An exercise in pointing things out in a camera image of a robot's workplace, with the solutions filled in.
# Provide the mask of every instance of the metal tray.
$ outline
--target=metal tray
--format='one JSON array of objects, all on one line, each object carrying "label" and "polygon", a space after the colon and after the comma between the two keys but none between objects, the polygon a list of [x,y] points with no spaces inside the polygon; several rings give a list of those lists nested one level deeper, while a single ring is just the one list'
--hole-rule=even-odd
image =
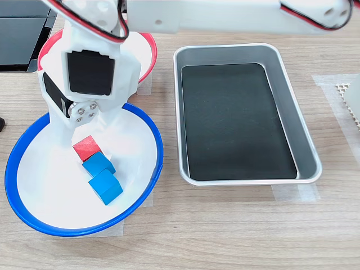
[{"label": "metal tray", "polygon": [[188,183],[306,184],[320,177],[276,48],[183,47],[174,54],[174,72],[179,172]]}]

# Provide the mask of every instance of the bolt head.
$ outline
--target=bolt head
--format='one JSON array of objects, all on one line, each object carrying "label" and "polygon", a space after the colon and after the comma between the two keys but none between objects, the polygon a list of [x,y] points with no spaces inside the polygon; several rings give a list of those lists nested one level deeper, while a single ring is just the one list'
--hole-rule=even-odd
[{"label": "bolt head", "polygon": [[83,115],[85,113],[85,110],[83,108],[79,109],[78,110],[78,114],[79,115]]}]

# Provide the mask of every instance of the wooden table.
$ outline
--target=wooden table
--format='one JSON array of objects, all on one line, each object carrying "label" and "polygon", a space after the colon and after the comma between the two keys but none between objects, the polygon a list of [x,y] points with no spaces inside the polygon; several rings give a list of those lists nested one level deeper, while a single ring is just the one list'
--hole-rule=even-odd
[{"label": "wooden table", "polygon": [[[63,25],[59,19],[54,31]],[[311,75],[360,73],[360,16],[321,37],[186,33],[154,35],[153,94],[131,103],[159,127],[164,169],[154,206],[136,210],[124,236],[57,238],[25,225],[3,185],[21,134],[47,112],[35,73],[0,74],[0,269],[360,269],[360,170]],[[196,188],[178,173],[172,56],[197,44],[266,42],[283,57],[323,163],[316,202],[276,201],[270,186]]]}]

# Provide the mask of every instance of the red rim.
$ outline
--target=red rim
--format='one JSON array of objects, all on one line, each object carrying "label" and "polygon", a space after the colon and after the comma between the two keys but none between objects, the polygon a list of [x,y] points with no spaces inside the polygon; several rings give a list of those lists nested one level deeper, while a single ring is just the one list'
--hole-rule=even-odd
[{"label": "red rim", "polygon": [[[156,64],[156,60],[158,59],[158,47],[156,46],[156,42],[151,34],[149,33],[140,33],[146,41],[149,43],[151,47],[151,64],[149,69],[146,71],[146,73],[140,78],[139,83],[141,83],[145,78],[152,72],[154,69],[154,66]],[[44,55],[49,53],[49,50],[51,47],[62,37],[62,29],[55,33],[52,37],[50,37],[44,44],[44,46],[41,48],[38,58],[38,70],[41,71],[43,68],[41,67],[41,59]]]}]

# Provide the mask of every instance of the red wire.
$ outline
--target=red wire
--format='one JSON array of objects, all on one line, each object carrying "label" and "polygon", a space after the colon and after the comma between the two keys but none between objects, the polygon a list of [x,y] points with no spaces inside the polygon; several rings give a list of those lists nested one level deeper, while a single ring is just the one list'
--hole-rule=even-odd
[{"label": "red wire", "polygon": [[[55,6],[59,11],[61,11],[63,14],[65,14],[66,16],[68,16],[69,18],[71,18],[72,20],[76,21],[78,24],[82,25],[83,27],[91,30],[92,32],[94,32],[95,34],[106,38],[110,41],[116,42],[116,43],[121,43],[124,42],[123,40],[119,40],[117,38],[114,38],[112,36],[107,35],[106,33],[103,33],[101,31],[99,31],[98,29],[94,28],[93,26],[87,24],[86,22],[84,22],[83,20],[75,17],[73,14],[71,14],[68,10],[66,10],[65,8],[63,8],[63,6],[56,0],[47,0],[49,1],[53,6]],[[120,24],[121,27],[123,29],[126,29],[126,27],[124,26],[123,22],[120,20]]]},{"label": "red wire", "polygon": [[322,25],[322,24],[320,24],[320,23],[312,20],[311,18],[308,18],[308,17],[306,17],[305,15],[300,14],[299,12],[295,12],[295,11],[292,10],[290,7],[284,6],[283,4],[281,5],[280,9],[283,10],[283,11],[285,11],[285,12],[287,12],[287,13],[289,13],[289,14],[291,14],[291,15],[293,15],[293,16],[295,16],[295,17],[297,17],[297,18],[302,19],[303,21],[306,21],[307,23],[309,23],[309,24],[311,24],[311,25],[313,25],[313,26],[315,26],[315,27],[317,27],[317,28],[319,28],[319,29],[326,30],[326,31],[339,30],[339,29],[341,29],[342,27],[346,26],[346,24],[347,24],[347,22],[346,22],[344,25],[342,25],[342,26],[340,26],[340,27],[333,27],[333,28],[332,28],[332,27],[328,27],[328,26]]}]

